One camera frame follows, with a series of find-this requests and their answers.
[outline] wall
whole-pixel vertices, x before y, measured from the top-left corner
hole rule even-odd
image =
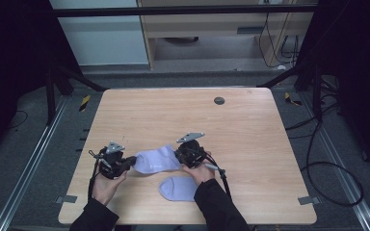
[[[137,7],[135,0],[50,0],[53,9]],[[59,18],[79,65],[148,64],[138,16]]]

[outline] black sleeve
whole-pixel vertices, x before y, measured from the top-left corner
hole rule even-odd
[[[216,179],[201,183],[195,193],[194,199],[206,219],[209,230],[250,230],[245,219]]]
[[[118,219],[119,216],[111,212],[106,206],[95,199],[91,199],[84,207],[84,211],[80,217],[71,224],[70,230],[112,230]]]

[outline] wooden table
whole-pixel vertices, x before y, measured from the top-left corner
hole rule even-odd
[[[216,97],[223,105],[214,103]],[[198,139],[226,170],[233,201],[251,224],[310,224],[316,215],[272,93],[268,89],[133,89],[107,90],[74,172],[64,203],[61,223],[72,223],[87,203],[94,158],[109,141],[126,147],[124,157],[172,144],[188,132]],[[171,202],[159,192],[167,177],[182,171],[142,175],[131,169],[108,208],[119,215],[118,224],[203,224],[195,202]],[[217,173],[220,184],[222,180]]]

